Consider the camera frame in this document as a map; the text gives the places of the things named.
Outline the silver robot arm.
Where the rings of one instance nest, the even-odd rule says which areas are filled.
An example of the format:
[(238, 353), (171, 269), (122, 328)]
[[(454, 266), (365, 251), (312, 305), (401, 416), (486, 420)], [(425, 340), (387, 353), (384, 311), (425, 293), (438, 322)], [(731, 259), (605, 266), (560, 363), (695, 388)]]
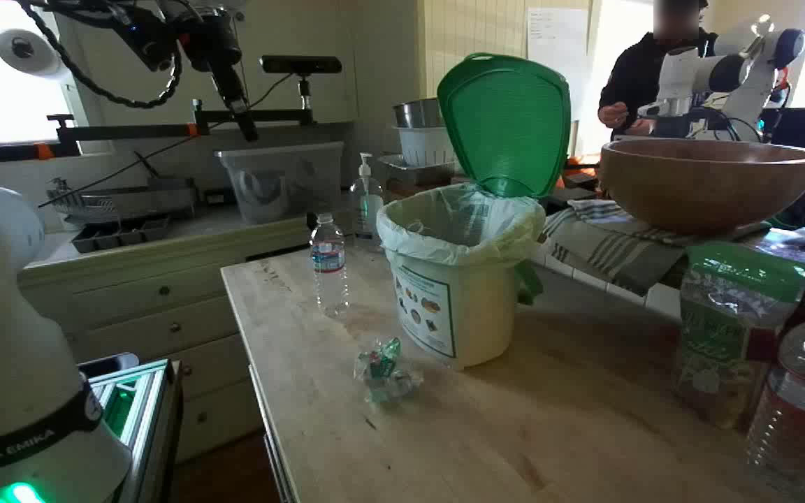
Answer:
[[(254, 111), (235, 68), (239, 47), (232, 33), (232, 20), (224, 5), (194, 12), (190, 0), (152, 0), (148, 12), (138, 0), (17, 0), (18, 12), (39, 29), (41, 38), (56, 50), (62, 65), (88, 91), (126, 108), (165, 107), (180, 80), (180, 62), (206, 73), (221, 103), (245, 140), (256, 138)], [(165, 73), (166, 80), (157, 97), (126, 97), (94, 80), (70, 55), (67, 45), (52, 33), (41, 13), (59, 13), (73, 23), (112, 30), (151, 73)]]

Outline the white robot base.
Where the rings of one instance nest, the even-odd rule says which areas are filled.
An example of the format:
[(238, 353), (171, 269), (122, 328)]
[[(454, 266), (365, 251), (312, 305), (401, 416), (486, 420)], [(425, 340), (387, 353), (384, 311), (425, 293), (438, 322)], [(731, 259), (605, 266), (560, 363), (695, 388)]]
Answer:
[(112, 503), (130, 455), (62, 328), (18, 290), (41, 237), (36, 210), (0, 188), (0, 503)]

